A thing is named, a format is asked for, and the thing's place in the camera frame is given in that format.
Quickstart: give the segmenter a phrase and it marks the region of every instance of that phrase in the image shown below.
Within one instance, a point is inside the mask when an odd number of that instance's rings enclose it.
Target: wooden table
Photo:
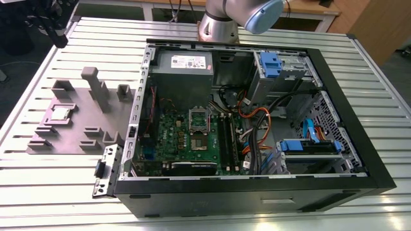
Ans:
[[[172,7],[177,9],[178,0],[170,0]],[[153,8],[170,9],[168,0],[80,0],[80,3],[134,6],[142,8],[144,20],[153,21]],[[190,0],[194,11],[205,11],[205,0]],[[289,18],[313,19],[320,23],[314,32],[326,32],[333,18],[340,15],[340,10],[332,3],[329,8],[318,5],[317,0],[292,0]],[[181,0],[181,10],[190,10],[188,0]],[[286,17],[288,6],[281,13],[281,17]]]

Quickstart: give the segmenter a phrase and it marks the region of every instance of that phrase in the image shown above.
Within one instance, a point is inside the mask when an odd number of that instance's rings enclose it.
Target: black cable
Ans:
[[[224,98],[224,91],[222,90],[226,90],[226,89],[241,89],[242,90],[242,88],[244,88],[244,86],[233,85],[233,84],[225,84],[225,85],[220,86],[218,91],[217,91],[218,98],[220,98],[220,101],[221,101],[224,107],[226,108],[226,110],[230,110],[230,109],[229,109],[226,100]]]
[[[174,13],[174,16],[172,17],[172,19],[168,21],[169,23],[177,18],[177,15],[180,13],[180,8],[181,8],[181,0],[178,2],[178,9],[177,9],[177,12]]]
[[[170,11],[173,12],[172,2],[170,2],[170,0],[168,0],[168,1],[169,1]]]
[[[290,16],[290,6],[289,6],[288,0],[285,0],[285,2],[286,2],[286,5],[288,5],[286,18],[289,18],[289,16]]]
[[[292,97],[293,95],[298,95],[298,94],[316,94],[318,92],[317,89],[310,89],[310,90],[300,90],[300,91],[292,91],[284,95],[281,95],[269,105],[268,107],[268,112],[270,113],[273,111],[273,109],[282,103],[282,101]],[[264,119],[266,118],[265,114],[262,114],[256,122],[256,125],[252,129],[250,135],[249,135],[249,139],[248,139],[248,144],[249,144],[249,151],[250,151],[250,156],[256,157],[257,162],[260,162],[260,151],[258,151],[258,147],[257,147],[257,128],[261,125]],[[257,166],[256,171],[257,174],[260,174],[260,166]]]
[[[194,21],[194,23],[197,23],[197,16],[194,15],[194,11],[193,11],[193,8],[192,8],[190,0],[188,0],[188,4],[189,4],[189,7],[190,7],[193,21]]]
[[[248,136],[249,151],[253,149],[252,135]],[[249,172],[248,175],[256,175],[257,172],[257,157],[256,152],[249,152]]]

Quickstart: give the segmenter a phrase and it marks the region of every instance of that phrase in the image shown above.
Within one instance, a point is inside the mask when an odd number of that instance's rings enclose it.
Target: metal bracket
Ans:
[[[94,189],[92,198],[114,198],[114,186],[117,182],[120,159],[122,148],[113,144],[104,148],[101,159],[97,161],[94,177]]]

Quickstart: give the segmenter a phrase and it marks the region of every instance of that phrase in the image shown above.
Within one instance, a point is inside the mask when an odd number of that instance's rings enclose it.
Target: motherboard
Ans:
[[[161,114],[156,141],[141,142],[133,168],[138,176],[241,175],[236,129],[240,118],[208,115],[202,109],[188,114]]]

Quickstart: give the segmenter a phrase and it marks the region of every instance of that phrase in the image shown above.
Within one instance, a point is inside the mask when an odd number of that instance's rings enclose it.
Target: floor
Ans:
[[[48,37],[36,28],[28,28],[28,31],[34,42],[34,49],[29,54],[10,56],[0,48],[0,70],[8,76],[6,81],[0,82],[0,127],[52,47]],[[405,102],[411,105],[411,58],[403,58],[400,52],[395,52],[381,70]]]

